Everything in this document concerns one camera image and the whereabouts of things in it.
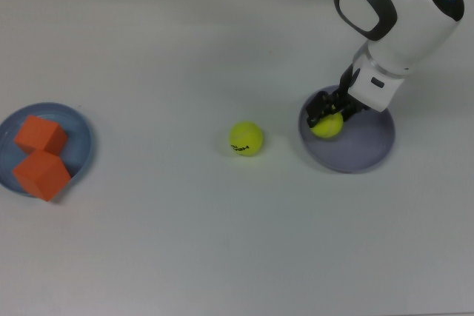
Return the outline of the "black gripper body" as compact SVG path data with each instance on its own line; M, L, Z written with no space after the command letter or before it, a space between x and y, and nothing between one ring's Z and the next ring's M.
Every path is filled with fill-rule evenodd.
M338 89L335 91L336 109L355 108L361 109L361 103L349 94L349 89L358 79L360 70L354 70L354 66L350 65L342 74Z

